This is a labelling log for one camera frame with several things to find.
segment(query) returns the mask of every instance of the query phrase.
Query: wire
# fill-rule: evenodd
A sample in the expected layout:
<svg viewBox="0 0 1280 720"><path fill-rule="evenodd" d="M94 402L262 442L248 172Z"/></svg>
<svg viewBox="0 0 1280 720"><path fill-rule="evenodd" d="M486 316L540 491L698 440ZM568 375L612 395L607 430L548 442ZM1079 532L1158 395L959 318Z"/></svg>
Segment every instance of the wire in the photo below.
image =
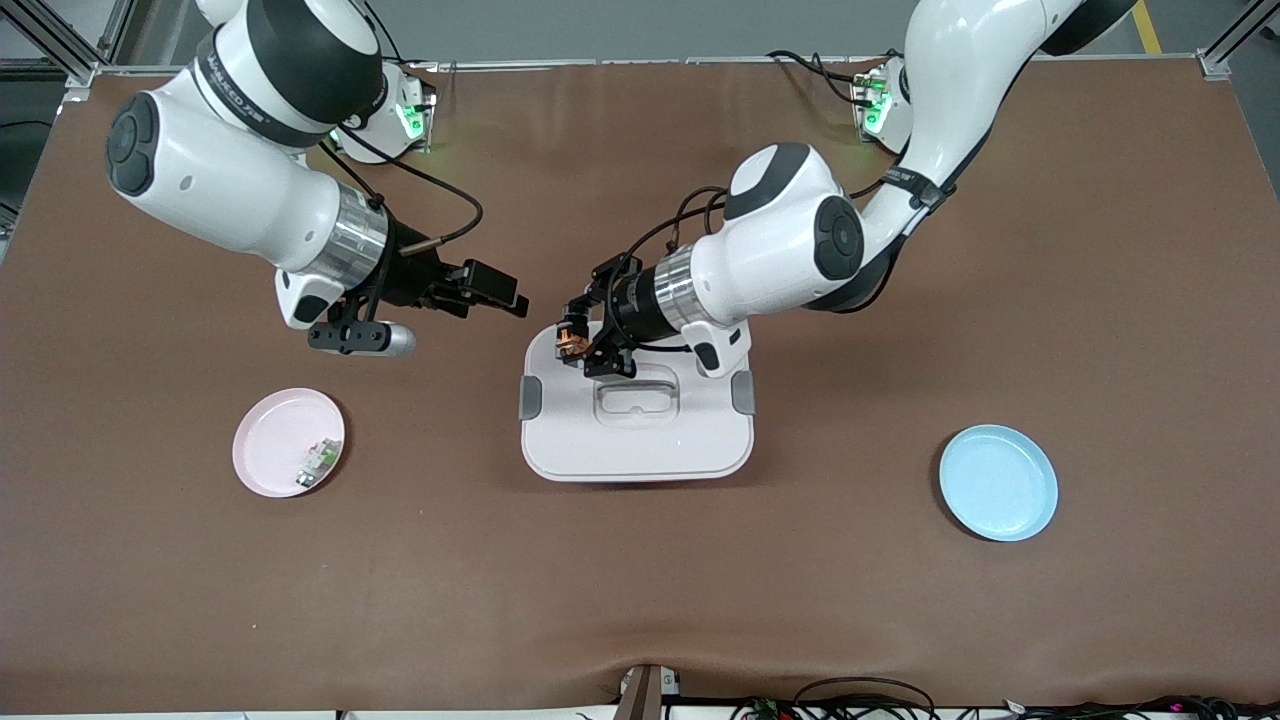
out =
<svg viewBox="0 0 1280 720"><path fill-rule="evenodd" d="M703 193L707 193L707 192L710 192L712 193L712 199L714 200L714 197L717 195L722 195L722 193L724 193L727 191L723 187L718 186L718 184L708 184L708 186L699 187L698 190L690 192L685 197L684 202L680 204L680 209L676 210L676 215L684 215L685 214L685 209L689 208L689 204L692 202L694 199L698 197L699 195L703 195ZM710 213L710 210L707 210L707 209L703 210L703 215L704 217L708 215L709 213ZM667 241L667 254L669 255L669 254L675 252L677 247L680 247L680 223L676 223L675 227L671 228L671 240Z"/></svg>
<svg viewBox="0 0 1280 720"><path fill-rule="evenodd" d="M850 200L858 200L859 197L864 197L867 195L870 195L872 192L876 192L876 190L879 188L879 186L882 186L882 184L884 184L884 178L877 179L876 182L873 182L869 186L859 190L858 192L850 192L849 193L849 199Z"/></svg>
<svg viewBox="0 0 1280 720"><path fill-rule="evenodd" d="M822 74L823 79L827 81L827 87L829 87L831 91L836 94L836 97L840 97L845 102L849 102L850 105L856 105L859 108L872 106L872 102L869 100L861 100L859 97L854 97L852 95L845 95L838 87L836 87L836 83L833 82L835 76L831 74L831 70L827 69L827 65L822 64L822 56L818 55L817 53L813 54L813 61L818 65L818 73Z"/></svg>
<svg viewBox="0 0 1280 720"><path fill-rule="evenodd" d="M3 124L0 124L0 129L4 129L4 128L15 128L15 127L19 127L19 126L45 126L49 129L54 129L54 123L50 123L47 120L15 120L15 122L12 122L12 123L3 123Z"/></svg>
<svg viewBox="0 0 1280 720"><path fill-rule="evenodd" d="M723 202L713 202L713 204L708 204L707 208L710 208L712 210L719 210L719 209L724 208L724 204ZM681 347L667 347L667 346L660 346L660 345L645 345L643 342L637 342L635 338L631 337L630 333L627 333L626 328L623 328L622 324L617 322L617 313L614 311L614 307L613 307L613 286L616 286L617 282L618 282L618 270L623 265L628 264L631 261L631 258L635 256L636 251L640 250L640 247L644 246L644 243L646 243L650 240L653 240L654 236L657 236L662 231L669 228L671 225L678 224L678 223L681 223L684 220L687 220L689 218L696 218L698 215L701 215L703 213L707 213L707 211L708 211L707 209L696 209L696 210L689 210L687 213L678 213L675 218L671 218L667 222L664 222L664 223L659 224L658 227L650 229L649 232L644 233L644 236L640 240L635 241L631 245L631 247L627 249L627 251L622 255L622 259L618 263L614 263L613 270L609 272L609 282L605 283L605 286L604 286L607 288L605 290L605 295L604 295L604 323L605 323L605 327L607 328L608 327L616 328L618 332L622 333L622 337L627 338L627 341L631 342L632 345L635 345L636 348L639 348L639 350L648 350L650 352L691 352L691 350L689 348L687 345L681 346ZM589 348L588 354L590 354L594 350L595 350L594 347Z"/></svg>
<svg viewBox="0 0 1280 720"><path fill-rule="evenodd" d="M937 703L933 702L933 697L929 696L929 693L922 691L920 688L918 688L918 687L915 687L915 685L913 685L910 683L904 683L902 680L893 680L893 679L890 679L890 678L874 678L874 676L870 676L870 675L850 675L847 678L828 678L826 680L817 680L817 682L809 683L808 685L805 685L805 687L800 688L799 691L796 691L796 694L795 694L795 697L791 698L791 702L800 702L800 698L804 697L805 693L808 693L810 691L815 691L818 688L823 688L823 687L827 687L827 685L847 685L847 684L852 684L852 683L863 683L863 684L870 683L870 684L881 684L881 685L893 685L893 687L899 687L899 688L904 688L904 689L911 691L913 693L923 697L924 701L929 703L929 716L932 716L934 720L937 719L937 712L934 710L937 707ZM846 697L856 697L856 696L841 696L841 700L844 700ZM904 705L911 706L911 705L915 705L915 703L906 703L906 702L904 702Z"/></svg>
<svg viewBox="0 0 1280 720"><path fill-rule="evenodd" d="M410 173L411 176L415 176L415 177L419 177L421 179L425 179L426 182L429 182L429 183L431 183L431 184L434 184L436 187L440 187L443 190L447 190L447 191L452 192L453 195L457 195L462 200L466 200L467 202L471 204L471 208L475 210L475 217L471 218L471 220L467 224L462 225L461 228L458 228L458 229L456 229L456 231L453 231L451 233L442 234L440 237L436 237L436 238L424 240L422 242L416 242L413 245L406 245L404 247L401 247L399 254L402 256L408 258L410 255L417 255L419 252L424 252L426 250L431 250L431 249L439 247L439 246L442 246L442 245L444 245L447 242L452 242L452 241L454 241L454 240L457 240L457 238L467 234L468 232L474 231L475 227L480 224L480 220L484 219L484 205L481 205L480 201L476 200L470 192L467 192L467 191L465 191L465 190L462 190L460 187L456 187L453 184L449 184L448 182L442 181L440 178L433 176L431 173L422 172L422 170L415 168L413 165L410 165L407 163L397 160L396 158L392 158L390 155L388 155L388 154L383 152L381 150L379 150L379 149L374 147L372 145L370 145L367 141L365 141L365 138L362 138L362 137L360 137L357 135L353 135L351 131L348 131L347 128L344 128L342 126L338 126L338 129L340 129L342 133L346 135L347 137L349 137L351 140L355 140L356 143L360 145L361 147L364 147L365 150L369 150L374 155L378 155L383 160L387 160L388 163L390 163L393 165L396 165L397 168L404 170L406 173Z"/></svg>
<svg viewBox="0 0 1280 720"><path fill-rule="evenodd" d="M722 190L722 191L717 192L716 195L710 196L710 200L707 201L707 208L703 209L703 231L705 231L707 234L712 234L712 232L713 232L712 231L712 205L714 205L717 200L719 200L721 197L724 197L726 195L728 195L728 191L727 190Z"/></svg>
<svg viewBox="0 0 1280 720"><path fill-rule="evenodd" d="M803 67L804 69L809 70L810 73L827 74L832 79L838 79L840 82L854 82L854 76L846 76L846 74L841 74L841 73L832 73L829 70L827 73L823 73L815 65L813 65L809 60L805 60L804 58L801 58L800 55L796 55L795 53L792 53L790 50L774 50L773 53L769 53L768 55L765 55L765 58L787 58L788 60L795 60L796 63L800 64L800 67Z"/></svg>
<svg viewBox="0 0 1280 720"><path fill-rule="evenodd" d="M326 143L321 142L320 150L324 150L324 154L328 155L330 160L337 163L338 167L342 168L343 172L351 177L351 179L356 181L356 184L360 186L360 190L365 191L365 195L369 197L369 205L374 210L385 205L385 199L383 197L383 195L375 191L372 187L370 187L369 183L365 182L365 178L360 177L360 174L356 170L353 170L351 165L343 161L343 159L339 158L338 154L334 152Z"/></svg>
<svg viewBox="0 0 1280 720"><path fill-rule="evenodd" d="M383 18L378 15L378 10L375 10L374 6L369 4L369 0L365 0L365 8L369 10L369 14L374 17L374 22L378 23L378 27L383 28L383 36L387 37L387 44L392 46L393 55L390 59L396 60L397 63L404 64L404 56L399 54L399 47L396 45L396 38L392 37L392 33L387 32L387 26L383 23Z"/></svg>

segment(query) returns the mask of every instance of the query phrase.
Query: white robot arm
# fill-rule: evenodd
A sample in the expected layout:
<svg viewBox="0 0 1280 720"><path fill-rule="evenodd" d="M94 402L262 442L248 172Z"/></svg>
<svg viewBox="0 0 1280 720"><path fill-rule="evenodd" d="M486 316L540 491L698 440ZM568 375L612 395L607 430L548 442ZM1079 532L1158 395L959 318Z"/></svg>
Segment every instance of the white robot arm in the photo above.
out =
<svg viewBox="0 0 1280 720"><path fill-rule="evenodd" d="M1117 10L1115 0L1085 3ZM626 377L634 373L628 347L678 334L701 372L724 377L750 348L750 315L859 305L887 266L877 259L946 200L1023 65L1080 6L1082 0L920 0L906 32L910 142L861 213L813 147L765 147L733 174L721 231L611 288L617 322L612 328L605 322L603 333L614 337L580 342L581 306L567 309L561 357L585 360L589 375ZM1114 20L1100 20L1096 10L1085 24L1098 35Z"/></svg>
<svg viewBox="0 0 1280 720"><path fill-rule="evenodd" d="M116 115L106 143L116 192L183 232L275 265L284 322L310 329L312 347L411 352L408 328L374 322L379 300L458 316L490 305L524 316L527 300L513 278L474 260L448 265L435 250L401 256L396 249L426 238L306 167L305 149L385 96L378 42L351 3L201 9L230 5L191 65Z"/></svg>

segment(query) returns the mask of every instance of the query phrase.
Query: brown table cover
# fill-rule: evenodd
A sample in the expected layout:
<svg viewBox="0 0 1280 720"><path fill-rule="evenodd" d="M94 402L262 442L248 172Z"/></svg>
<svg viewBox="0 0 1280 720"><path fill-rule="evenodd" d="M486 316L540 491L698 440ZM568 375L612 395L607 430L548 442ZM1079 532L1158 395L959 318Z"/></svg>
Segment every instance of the brown table cover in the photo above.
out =
<svg viewBox="0 0 1280 720"><path fill-rule="evenodd" d="M435 78L413 161L486 209L444 255L518 275L532 311L388 311L406 360L308 350L270 266L111 192L110 119L161 78L64 108L0 269L0 711L591 703L641 661L686 694L863 673L952 705L1280 694L1280 204L1228 83L1033 63L873 310L753 320L748 465L620 489L525 466L529 340L759 147L810 142L849 188L890 159L794 65ZM361 172L426 233L467 218ZM294 386L342 405L348 455L265 500L232 433ZM977 423L1055 462L1028 542L940 509L941 448Z"/></svg>

